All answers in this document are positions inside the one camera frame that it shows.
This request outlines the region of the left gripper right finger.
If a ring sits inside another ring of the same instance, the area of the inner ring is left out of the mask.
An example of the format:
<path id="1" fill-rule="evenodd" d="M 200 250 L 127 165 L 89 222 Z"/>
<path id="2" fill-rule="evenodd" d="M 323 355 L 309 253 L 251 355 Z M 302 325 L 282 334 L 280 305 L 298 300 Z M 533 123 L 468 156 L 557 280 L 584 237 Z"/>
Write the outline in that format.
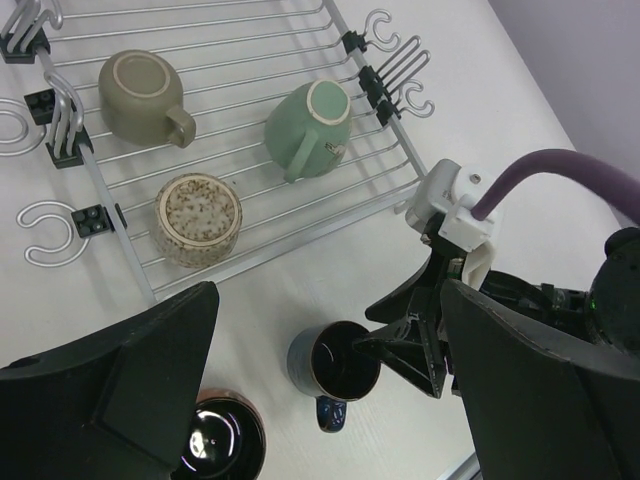
<path id="1" fill-rule="evenodd" d="M 639 362 L 491 300 L 460 281 L 443 321 L 486 479 L 636 479 Z"/>

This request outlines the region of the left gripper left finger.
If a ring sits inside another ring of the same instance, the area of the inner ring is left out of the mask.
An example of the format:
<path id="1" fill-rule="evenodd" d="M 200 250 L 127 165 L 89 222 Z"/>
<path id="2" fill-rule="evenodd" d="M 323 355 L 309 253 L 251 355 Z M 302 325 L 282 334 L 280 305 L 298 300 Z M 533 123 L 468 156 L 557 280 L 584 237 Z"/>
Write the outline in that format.
<path id="1" fill-rule="evenodd" d="M 167 479 L 189 435 L 219 292 L 145 312 L 1 370 L 4 479 Z"/>

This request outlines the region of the dark blue mug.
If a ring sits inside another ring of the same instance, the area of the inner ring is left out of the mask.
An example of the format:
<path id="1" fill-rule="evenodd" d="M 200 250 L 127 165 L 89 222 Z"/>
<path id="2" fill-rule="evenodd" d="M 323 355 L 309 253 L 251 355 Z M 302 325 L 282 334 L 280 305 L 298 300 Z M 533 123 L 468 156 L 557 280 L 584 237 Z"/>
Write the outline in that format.
<path id="1" fill-rule="evenodd" d="M 380 363 L 354 348 L 367 334 L 358 323 L 339 321 L 305 329 L 289 346 L 289 378 L 315 399 L 317 424 L 325 433 L 340 432 L 347 404 L 367 396 L 378 381 Z"/>

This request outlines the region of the black and red mug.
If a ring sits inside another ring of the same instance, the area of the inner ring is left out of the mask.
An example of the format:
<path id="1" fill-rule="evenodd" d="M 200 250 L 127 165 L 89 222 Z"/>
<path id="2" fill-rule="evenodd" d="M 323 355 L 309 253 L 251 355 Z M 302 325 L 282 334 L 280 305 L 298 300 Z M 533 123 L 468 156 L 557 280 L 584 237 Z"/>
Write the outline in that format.
<path id="1" fill-rule="evenodd" d="M 170 477 L 255 480 L 266 450 L 264 422 L 253 403 L 234 390 L 203 389 L 179 465 Z"/>

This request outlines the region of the beige speckled cup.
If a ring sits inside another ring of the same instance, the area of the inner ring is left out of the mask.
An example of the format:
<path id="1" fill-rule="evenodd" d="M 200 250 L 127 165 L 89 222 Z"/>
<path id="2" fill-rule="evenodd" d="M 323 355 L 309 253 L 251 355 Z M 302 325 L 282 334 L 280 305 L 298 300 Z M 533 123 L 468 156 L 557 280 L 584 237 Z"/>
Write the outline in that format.
<path id="1" fill-rule="evenodd" d="M 221 179 L 190 173 L 168 181 L 154 201 L 150 235 L 159 253 L 185 268 L 213 266 L 230 255 L 243 222 L 241 202 Z"/>

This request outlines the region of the teal green cup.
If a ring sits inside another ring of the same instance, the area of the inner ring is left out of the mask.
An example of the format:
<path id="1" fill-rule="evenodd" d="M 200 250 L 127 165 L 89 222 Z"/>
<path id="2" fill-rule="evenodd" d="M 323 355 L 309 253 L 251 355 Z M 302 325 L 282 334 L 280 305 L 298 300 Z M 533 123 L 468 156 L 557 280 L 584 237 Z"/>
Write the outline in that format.
<path id="1" fill-rule="evenodd" d="M 319 79 L 289 94 L 269 115 L 264 129 L 271 160 L 290 184 L 338 167 L 352 130 L 351 98 L 334 80 Z"/>

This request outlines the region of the olive grey mug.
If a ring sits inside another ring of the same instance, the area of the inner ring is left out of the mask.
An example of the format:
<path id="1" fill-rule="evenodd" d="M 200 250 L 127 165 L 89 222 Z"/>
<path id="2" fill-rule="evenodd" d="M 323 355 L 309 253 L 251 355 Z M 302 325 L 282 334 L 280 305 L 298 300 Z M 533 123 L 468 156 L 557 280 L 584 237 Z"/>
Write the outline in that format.
<path id="1" fill-rule="evenodd" d="M 100 113 L 118 138 L 142 147 L 173 144 L 188 147 L 195 139 L 195 119 L 184 108 L 177 71 L 145 50 L 124 50 L 101 67 Z"/>

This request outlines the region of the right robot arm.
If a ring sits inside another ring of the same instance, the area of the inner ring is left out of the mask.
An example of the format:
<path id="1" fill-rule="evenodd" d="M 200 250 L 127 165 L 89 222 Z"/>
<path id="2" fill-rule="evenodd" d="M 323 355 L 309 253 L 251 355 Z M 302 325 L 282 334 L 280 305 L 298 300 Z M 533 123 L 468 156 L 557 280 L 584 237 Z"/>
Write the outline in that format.
<path id="1" fill-rule="evenodd" d="M 420 269 L 369 306 L 380 329 L 360 337 L 354 349 L 386 365 L 426 395 L 440 398 L 454 362 L 442 320 L 440 291 L 460 279 L 469 255 L 428 232 L 431 254 Z M 639 230 L 623 228 L 604 244 L 605 261 L 587 291 L 533 285 L 492 270 L 480 291 L 499 304 L 595 345 L 639 354 Z"/>

